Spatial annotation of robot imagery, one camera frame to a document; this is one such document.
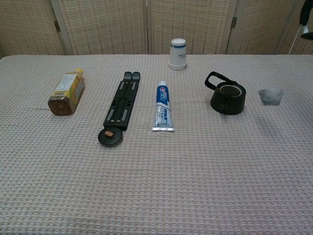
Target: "white cup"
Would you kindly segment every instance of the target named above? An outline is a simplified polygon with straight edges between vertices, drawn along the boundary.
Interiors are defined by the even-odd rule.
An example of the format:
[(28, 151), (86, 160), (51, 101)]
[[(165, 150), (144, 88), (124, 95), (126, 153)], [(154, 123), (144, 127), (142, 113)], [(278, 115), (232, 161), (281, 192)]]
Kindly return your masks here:
[(187, 65), (186, 40), (175, 38), (171, 41), (171, 51), (168, 67), (173, 70), (183, 70)]

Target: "table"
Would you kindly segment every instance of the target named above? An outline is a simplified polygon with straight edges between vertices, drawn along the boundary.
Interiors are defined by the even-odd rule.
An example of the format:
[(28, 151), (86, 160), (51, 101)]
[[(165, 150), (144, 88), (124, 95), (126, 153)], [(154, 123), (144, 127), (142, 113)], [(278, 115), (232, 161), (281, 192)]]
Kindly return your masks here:
[[(18, 55), (0, 60), (1, 234), (312, 234), (312, 55)], [(76, 112), (48, 98), (82, 67)], [(121, 144), (97, 139), (125, 71), (139, 71)], [(236, 116), (210, 106), (217, 71), (246, 88)], [(175, 132), (152, 132), (169, 86)], [(280, 106), (258, 90), (283, 89)]]

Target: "honey bottle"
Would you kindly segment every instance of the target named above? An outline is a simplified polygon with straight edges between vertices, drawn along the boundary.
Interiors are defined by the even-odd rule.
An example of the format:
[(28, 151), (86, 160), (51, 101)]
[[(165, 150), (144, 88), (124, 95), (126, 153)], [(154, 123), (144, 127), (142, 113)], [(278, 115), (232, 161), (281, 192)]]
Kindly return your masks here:
[(83, 73), (81, 68), (76, 68), (75, 71), (67, 72), (63, 76), (48, 101), (52, 113), (66, 116), (75, 112), (85, 89)]

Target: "cotton ball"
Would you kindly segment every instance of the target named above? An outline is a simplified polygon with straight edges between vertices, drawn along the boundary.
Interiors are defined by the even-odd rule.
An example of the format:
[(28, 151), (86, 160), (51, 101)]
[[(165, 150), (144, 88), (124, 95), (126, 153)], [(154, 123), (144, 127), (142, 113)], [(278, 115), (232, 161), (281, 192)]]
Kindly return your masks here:
[(259, 90), (263, 105), (279, 105), (284, 92), (279, 88), (269, 88)]

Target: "round base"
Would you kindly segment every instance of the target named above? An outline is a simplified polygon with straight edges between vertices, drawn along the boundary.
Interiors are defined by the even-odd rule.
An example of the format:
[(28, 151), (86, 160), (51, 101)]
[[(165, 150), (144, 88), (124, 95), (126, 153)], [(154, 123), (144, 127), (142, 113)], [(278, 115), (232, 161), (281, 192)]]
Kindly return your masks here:
[(308, 40), (313, 40), (313, 32), (304, 33), (300, 37)]
[(170, 63), (168, 63), (168, 67), (170, 67), (170, 69), (172, 70), (183, 70), (185, 67), (187, 66), (187, 63), (184, 65), (171, 65)]
[(108, 147), (116, 146), (122, 139), (123, 132), (114, 126), (105, 127), (98, 135), (99, 142)]
[(220, 114), (225, 114), (225, 115), (237, 115), (239, 113), (241, 113), (243, 111), (242, 110), (236, 110), (236, 111), (226, 111), (226, 110), (221, 110), (219, 107), (215, 107), (214, 104), (212, 105), (211, 103), (211, 107), (216, 111), (219, 112)]

